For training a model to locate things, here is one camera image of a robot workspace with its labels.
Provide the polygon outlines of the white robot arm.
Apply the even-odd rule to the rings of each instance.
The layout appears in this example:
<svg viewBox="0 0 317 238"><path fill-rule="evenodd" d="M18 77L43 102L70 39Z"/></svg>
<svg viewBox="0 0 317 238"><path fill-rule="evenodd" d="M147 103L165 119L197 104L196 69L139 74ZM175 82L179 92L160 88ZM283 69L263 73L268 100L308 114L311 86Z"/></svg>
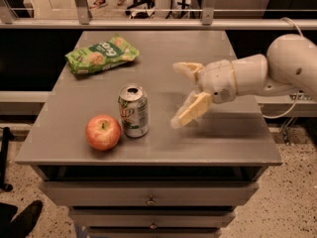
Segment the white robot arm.
<svg viewBox="0 0 317 238"><path fill-rule="evenodd" d="M301 35L275 39L265 55L219 60L203 65L176 62L173 69L198 87L171 118L180 128L221 104L242 95L281 96L303 91L317 100L317 46Z"/></svg>

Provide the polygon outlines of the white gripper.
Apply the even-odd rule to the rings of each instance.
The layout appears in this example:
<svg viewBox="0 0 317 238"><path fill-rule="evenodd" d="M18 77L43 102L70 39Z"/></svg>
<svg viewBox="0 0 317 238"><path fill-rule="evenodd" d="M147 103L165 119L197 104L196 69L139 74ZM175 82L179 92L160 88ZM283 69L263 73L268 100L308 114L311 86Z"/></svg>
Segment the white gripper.
<svg viewBox="0 0 317 238"><path fill-rule="evenodd" d="M198 62L176 62L172 65L176 72L196 82L201 91L192 91L183 105L170 120L172 128L177 129L202 116L211 103L233 101L237 95L236 78L233 65L228 60L220 60L203 65Z"/></svg>

